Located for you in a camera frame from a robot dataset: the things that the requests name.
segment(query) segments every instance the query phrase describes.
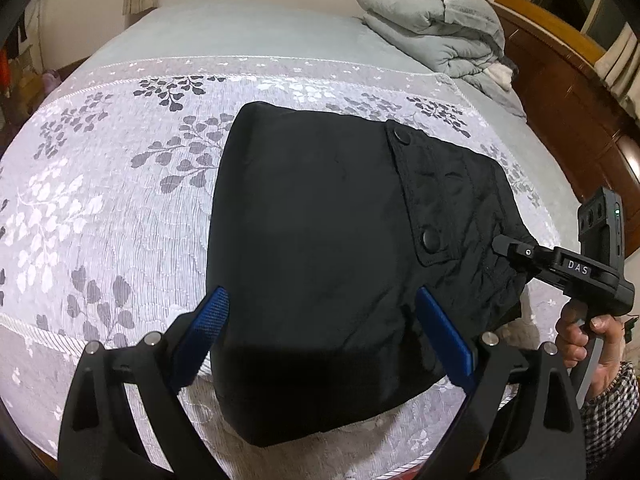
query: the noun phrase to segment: checkered sleeve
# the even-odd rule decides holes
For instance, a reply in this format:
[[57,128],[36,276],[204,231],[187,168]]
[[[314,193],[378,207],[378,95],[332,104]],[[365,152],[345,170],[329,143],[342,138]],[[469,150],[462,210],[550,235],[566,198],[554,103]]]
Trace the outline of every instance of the checkered sleeve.
[[584,403],[580,416],[587,448],[587,472],[616,447],[638,410],[639,399],[634,367],[623,362],[609,387]]

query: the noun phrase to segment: black jacket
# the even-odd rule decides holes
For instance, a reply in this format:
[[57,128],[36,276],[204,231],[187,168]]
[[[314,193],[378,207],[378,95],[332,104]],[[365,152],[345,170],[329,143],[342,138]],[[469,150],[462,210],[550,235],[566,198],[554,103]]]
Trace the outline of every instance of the black jacket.
[[213,198],[207,290],[225,419],[269,446],[363,420],[442,368],[414,315],[426,285],[470,336],[519,316],[527,281],[491,249],[535,243],[494,160],[394,121],[245,105]]

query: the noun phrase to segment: black handle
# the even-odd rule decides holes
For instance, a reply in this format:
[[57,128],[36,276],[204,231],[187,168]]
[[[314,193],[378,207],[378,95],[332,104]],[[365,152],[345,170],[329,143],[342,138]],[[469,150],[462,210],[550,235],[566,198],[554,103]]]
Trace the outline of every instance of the black handle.
[[571,370],[571,384],[575,390],[575,400],[578,408],[584,404],[584,399],[591,386],[593,373],[596,371],[600,356],[602,355],[602,347],[604,346],[604,338],[593,331],[583,328],[582,331],[589,336],[589,342],[585,345],[587,357],[579,361]]

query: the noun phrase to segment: patterned bedspread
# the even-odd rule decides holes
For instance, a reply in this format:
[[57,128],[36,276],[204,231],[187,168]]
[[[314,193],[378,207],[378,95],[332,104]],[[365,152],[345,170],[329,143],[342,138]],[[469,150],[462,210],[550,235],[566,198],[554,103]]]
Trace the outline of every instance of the patterned bedspread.
[[[193,310],[205,289],[216,170],[251,101],[395,120],[498,160],[541,244],[559,236],[517,160],[457,87],[417,75],[312,59],[149,59],[82,70],[52,94],[2,158],[0,395],[18,426],[57,451],[66,390],[85,342],[135,344]],[[561,294],[532,282],[521,344],[554,337]],[[132,410],[166,466],[142,404]],[[231,478],[369,480],[423,460],[462,402],[446,379],[371,420],[259,449],[225,424],[208,360],[180,402]]]

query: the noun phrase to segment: human hand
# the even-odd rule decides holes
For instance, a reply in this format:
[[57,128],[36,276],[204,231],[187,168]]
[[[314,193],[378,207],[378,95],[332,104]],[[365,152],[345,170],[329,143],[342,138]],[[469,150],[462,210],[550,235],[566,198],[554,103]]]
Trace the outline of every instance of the human hand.
[[[562,308],[560,319],[556,323],[558,337],[556,346],[562,354],[564,366],[573,368],[587,357],[584,346],[589,337],[577,325],[579,319],[584,319],[587,306],[581,301],[569,300]],[[600,361],[596,368],[591,386],[587,392],[587,399],[593,399],[604,392],[614,381],[620,371],[620,360],[624,348],[625,328],[613,316],[598,316],[591,319],[591,330],[604,336],[604,345]]]

